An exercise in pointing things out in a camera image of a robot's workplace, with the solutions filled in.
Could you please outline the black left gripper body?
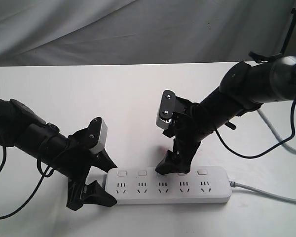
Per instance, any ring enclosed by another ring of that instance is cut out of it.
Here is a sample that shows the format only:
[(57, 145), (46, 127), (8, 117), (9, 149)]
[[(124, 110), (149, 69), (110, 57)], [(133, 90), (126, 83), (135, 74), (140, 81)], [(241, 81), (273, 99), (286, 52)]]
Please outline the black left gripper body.
[(57, 161), (61, 161), (66, 167), (59, 170), (67, 171), (67, 204), (66, 207), (77, 211), (82, 204), (81, 194), (86, 184), (86, 178), (92, 167), (92, 158), (95, 154), (89, 150), (98, 139), (99, 124), (94, 119), (86, 128), (76, 131), (68, 136), (69, 147)]

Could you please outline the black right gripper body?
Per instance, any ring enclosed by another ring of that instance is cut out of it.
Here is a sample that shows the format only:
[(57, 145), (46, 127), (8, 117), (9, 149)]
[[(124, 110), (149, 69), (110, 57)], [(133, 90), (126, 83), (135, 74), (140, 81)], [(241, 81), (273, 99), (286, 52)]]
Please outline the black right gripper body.
[(200, 144), (212, 133), (208, 111), (199, 103), (177, 97), (172, 115), (173, 122), (163, 134), (174, 137), (173, 150), (192, 162)]

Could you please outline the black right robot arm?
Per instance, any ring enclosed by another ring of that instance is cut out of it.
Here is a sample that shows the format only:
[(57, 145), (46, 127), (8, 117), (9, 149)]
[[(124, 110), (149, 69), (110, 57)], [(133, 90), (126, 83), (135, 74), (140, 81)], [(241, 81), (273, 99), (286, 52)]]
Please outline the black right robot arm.
[(231, 67), (219, 86), (201, 102), (191, 102), (165, 90), (156, 125), (173, 139), (172, 150), (156, 166), (161, 175), (187, 174), (203, 139), (221, 126), (235, 129), (234, 117), (254, 112), (265, 103), (291, 101), (296, 104), (296, 56), (265, 57), (250, 52), (251, 66), (239, 62)]

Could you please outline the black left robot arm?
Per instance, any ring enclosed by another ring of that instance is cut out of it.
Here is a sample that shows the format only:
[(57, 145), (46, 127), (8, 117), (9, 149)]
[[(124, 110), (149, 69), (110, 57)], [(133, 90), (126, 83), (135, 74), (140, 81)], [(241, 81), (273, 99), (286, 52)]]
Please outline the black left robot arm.
[(23, 103), (0, 99), (0, 145), (17, 147), (36, 158), (37, 169), (44, 163), (67, 177), (67, 207), (78, 210), (85, 204), (106, 207), (116, 199), (94, 181), (86, 184), (92, 167), (104, 172), (116, 168), (105, 150), (107, 125), (101, 117), (86, 128), (65, 137), (59, 128), (45, 122)]

